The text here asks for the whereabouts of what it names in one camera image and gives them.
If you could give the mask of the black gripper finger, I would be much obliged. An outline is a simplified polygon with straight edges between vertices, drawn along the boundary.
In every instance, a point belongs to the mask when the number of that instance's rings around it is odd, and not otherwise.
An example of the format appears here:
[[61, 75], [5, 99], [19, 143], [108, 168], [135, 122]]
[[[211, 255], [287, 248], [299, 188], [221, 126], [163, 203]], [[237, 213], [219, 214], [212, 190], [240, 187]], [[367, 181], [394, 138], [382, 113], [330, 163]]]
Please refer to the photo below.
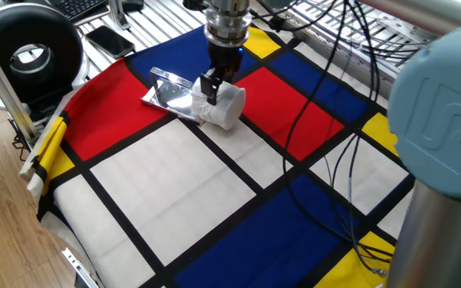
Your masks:
[[201, 92], [206, 95], [206, 101], [215, 106], [217, 104], [218, 88], [222, 83], [220, 70], [215, 67], [210, 68], [206, 73], [202, 73], [199, 78]]

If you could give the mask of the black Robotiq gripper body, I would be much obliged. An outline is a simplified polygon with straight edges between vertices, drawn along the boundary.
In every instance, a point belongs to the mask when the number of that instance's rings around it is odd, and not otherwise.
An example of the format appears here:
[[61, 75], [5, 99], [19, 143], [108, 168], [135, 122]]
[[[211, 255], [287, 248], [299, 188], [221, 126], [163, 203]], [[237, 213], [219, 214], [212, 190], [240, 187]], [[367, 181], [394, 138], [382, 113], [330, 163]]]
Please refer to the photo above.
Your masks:
[[243, 48], [222, 47], [209, 42], [207, 52], [210, 58], [209, 77], [233, 82], [243, 60]]

